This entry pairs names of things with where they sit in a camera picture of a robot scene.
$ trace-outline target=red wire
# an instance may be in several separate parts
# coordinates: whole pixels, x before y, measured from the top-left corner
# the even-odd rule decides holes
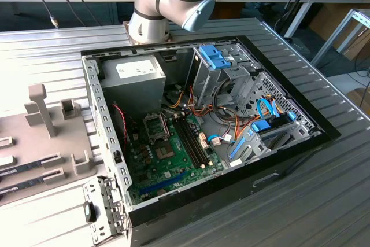
[[[127,143],[127,130],[126,130],[125,116],[123,116],[122,110],[116,104],[113,104],[113,107],[116,108],[118,110],[118,112],[120,112],[120,114],[121,114],[121,118],[122,118],[122,121],[123,121],[123,128],[124,128],[124,139],[125,139],[125,144],[126,144]]]

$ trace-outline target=ram slot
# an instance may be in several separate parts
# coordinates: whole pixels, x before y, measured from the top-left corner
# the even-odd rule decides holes
[[[200,168],[206,165],[209,160],[206,158],[204,152],[199,146],[198,141],[193,136],[190,127],[185,120],[175,122],[175,129],[184,143],[185,149],[189,153],[190,159],[195,168]]]

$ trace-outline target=motherboard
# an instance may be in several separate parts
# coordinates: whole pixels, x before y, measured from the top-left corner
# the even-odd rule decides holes
[[[189,185],[224,169],[224,166],[204,141],[204,134],[194,115],[177,119],[161,114],[136,122],[129,130],[132,138],[128,168],[132,176],[129,194],[132,204],[139,204],[178,187]],[[155,134],[168,137],[152,140]]]

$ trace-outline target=white label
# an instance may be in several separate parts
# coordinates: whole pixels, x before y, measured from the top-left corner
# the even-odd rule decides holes
[[[233,58],[233,56],[226,56],[224,57],[226,61],[235,61],[235,59]]]
[[[0,191],[0,194],[5,194],[5,193],[16,191],[16,190],[18,190],[17,186],[9,188],[9,189],[2,190],[2,191]]]
[[[147,75],[148,73],[156,72],[150,60],[119,64],[116,65],[116,69],[120,78],[130,78],[131,76]]]
[[[231,140],[231,135],[230,135],[230,134],[226,134],[226,135],[224,136],[224,140],[225,140],[225,141],[230,142],[230,140]]]
[[[18,170],[14,169],[14,170],[10,170],[10,171],[6,171],[4,173],[1,173],[0,176],[6,176],[6,175],[13,174],[13,173],[16,173],[16,172],[18,172]]]
[[[237,166],[237,165],[239,165],[241,163],[242,163],[242,160],[241,159],[234,160],[234,161],[230,162],[230,167]]]

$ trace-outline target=expansion slot bracket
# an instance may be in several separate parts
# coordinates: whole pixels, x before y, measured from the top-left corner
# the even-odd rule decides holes
[[[35,160],[32,162],[28,162],[22,165],[17,165],[11,168],[7,168],[0,171],[0,178],[4,178],[6,176],[16,175],[22,172],[26,172],[35,168],[40,167],[54,167],[59,163],[62,163],[63,158],[61,157],[60,153],[54,153],[49,156],[43,157],[39,160]]]
[[[36,178],[32,178],[29,180],[25,180],[23,182],[17,183],[15,185],[10,185],[5,188],[0,189],[0,199],[7,194],[14,193],[35,185],[40,185],[42,183],[46,183],[50,185],[55,182],[59,182],[65,179],[65,174],[63,168],[51,170],[49,172],[45,172],[42,176],[38,176]]]
[[[119,188],[112,178],[98,176],[83,186],[85,216],[90,224],[92,240],[99,244],[116,235],[126,235],[129,221],[125,213]],[[89,219],[90,210],[95,219]]]

